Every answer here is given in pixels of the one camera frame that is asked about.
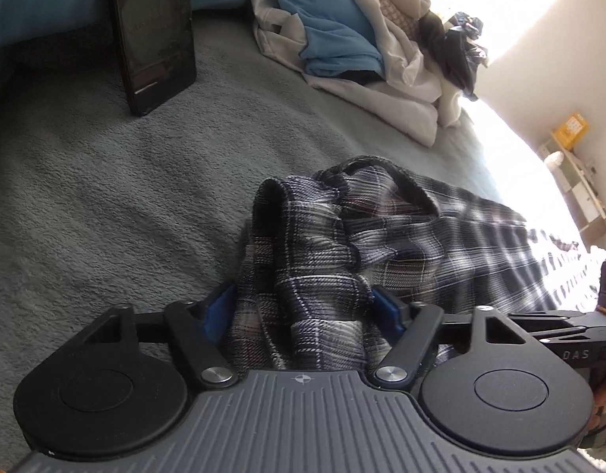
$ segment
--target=blue blanket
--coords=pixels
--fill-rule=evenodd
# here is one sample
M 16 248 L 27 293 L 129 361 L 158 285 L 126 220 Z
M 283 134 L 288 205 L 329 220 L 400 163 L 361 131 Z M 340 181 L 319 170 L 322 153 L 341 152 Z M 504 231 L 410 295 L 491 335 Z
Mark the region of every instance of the blue blanket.
M 307 47 L 301 58 L 306 73 L 336 77 L 346 71 L 373 71 L 384 77 L 373 27 L 354 0 L 278 1 L 283 10 L 298 13 L 305 26 Z

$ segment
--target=plaid shirt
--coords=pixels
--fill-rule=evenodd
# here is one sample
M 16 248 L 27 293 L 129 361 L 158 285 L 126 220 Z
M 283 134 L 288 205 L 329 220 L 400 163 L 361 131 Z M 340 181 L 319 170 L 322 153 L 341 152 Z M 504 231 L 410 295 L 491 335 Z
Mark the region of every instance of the plaid shirt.
M 586 254 L 572 248 L 504 205 L 381 158 L 269 179 L 255 198 L 227 355 L 242 373 L 374 369 L 389 350 L 370 318 L 374 284 L 448 313 L 589 311 Z

